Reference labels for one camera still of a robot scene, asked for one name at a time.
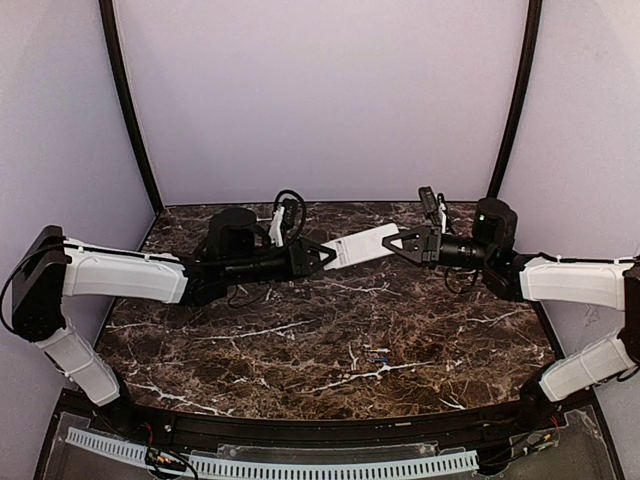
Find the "white remote control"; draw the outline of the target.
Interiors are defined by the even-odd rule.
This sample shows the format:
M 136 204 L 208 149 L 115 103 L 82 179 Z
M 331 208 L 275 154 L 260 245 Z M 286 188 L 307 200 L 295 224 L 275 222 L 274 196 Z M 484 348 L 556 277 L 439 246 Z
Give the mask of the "white remote control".
M 336 258 L 323 269 L 325 271 L 343 269 L 392 255 L 393 252 L 383 246 L 382 240 L 398 233 L 399 228 L 395 223 L 387 223 L 328 241 L 323 246 L 333 249 L 336 252 Z

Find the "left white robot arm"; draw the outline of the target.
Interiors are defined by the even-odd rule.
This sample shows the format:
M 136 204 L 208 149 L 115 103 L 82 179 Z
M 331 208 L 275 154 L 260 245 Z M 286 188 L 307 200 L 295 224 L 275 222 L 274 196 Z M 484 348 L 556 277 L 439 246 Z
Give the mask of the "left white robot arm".
M 228 208 L 209 221 L 208 233 L 189 255 L 109 249 L 67 238 L 45 227 L 1 290 L 11 314 L 1 323 L 41 349 L 98 407 L 125 396 L 112 368 L 62 312 L 63 297 L 104 295 L 205 306 L 232 286 L 306 278 L 336 259 L 334 249 L 289 236 L 294 216 L 274 211 L 269 229 L 246 208 Z

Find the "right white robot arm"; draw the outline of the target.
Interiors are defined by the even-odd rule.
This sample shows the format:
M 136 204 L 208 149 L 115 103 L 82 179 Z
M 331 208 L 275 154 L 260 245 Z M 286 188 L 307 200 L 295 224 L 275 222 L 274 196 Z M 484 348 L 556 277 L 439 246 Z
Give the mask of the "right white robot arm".
M 549 403 L 639 365 L 639 260 L 579 259 L 514 248 L 517 214 L 503 201 L 478 201 L 468 237 L 449 233 L 439 200 L 419 191 L 429 224 L 387 236 L 382 244 L 407 261 L 478 271 L 487 289 L 503 300 L 565 301 L 599 305 L 625 315 L 624 326 L 545 368 L 524 397 Z

